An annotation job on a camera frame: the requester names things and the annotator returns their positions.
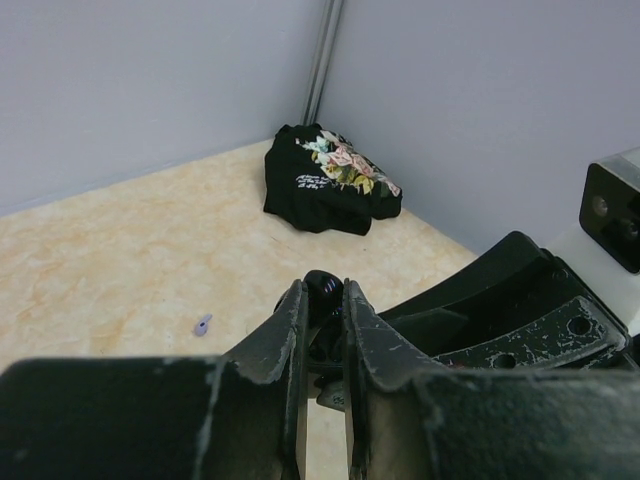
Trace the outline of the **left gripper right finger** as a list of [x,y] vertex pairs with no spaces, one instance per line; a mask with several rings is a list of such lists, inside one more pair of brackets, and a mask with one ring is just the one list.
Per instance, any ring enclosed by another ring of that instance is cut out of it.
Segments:
[[635,479],[639,376],[448,368],[349,280],[342,348],[353,479]]

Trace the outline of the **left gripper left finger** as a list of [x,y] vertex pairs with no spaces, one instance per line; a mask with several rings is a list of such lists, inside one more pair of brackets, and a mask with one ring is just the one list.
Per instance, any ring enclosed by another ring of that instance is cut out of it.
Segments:
[[301,479],[308,291],[222,355],[32,358],[1,376],[5,479]]

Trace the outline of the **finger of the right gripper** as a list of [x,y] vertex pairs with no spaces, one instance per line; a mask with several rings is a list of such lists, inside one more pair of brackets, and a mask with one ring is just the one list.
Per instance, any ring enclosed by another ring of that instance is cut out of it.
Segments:
[[510,333],[434,360],[475,369],[591,369],[624,352],[625,329],[594,300],[579,295]]
[[568,274],[557,259],[514,231],[456,274],[379,316],[415,345],[476,345],[569,299]]

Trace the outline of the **black earbud case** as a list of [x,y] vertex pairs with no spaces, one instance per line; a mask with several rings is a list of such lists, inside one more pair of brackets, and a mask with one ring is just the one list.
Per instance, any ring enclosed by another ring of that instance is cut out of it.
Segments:
[[303,278],[308,292],[307,388],[310,399],[344,412],[342,363],[343,282],[324,270]]

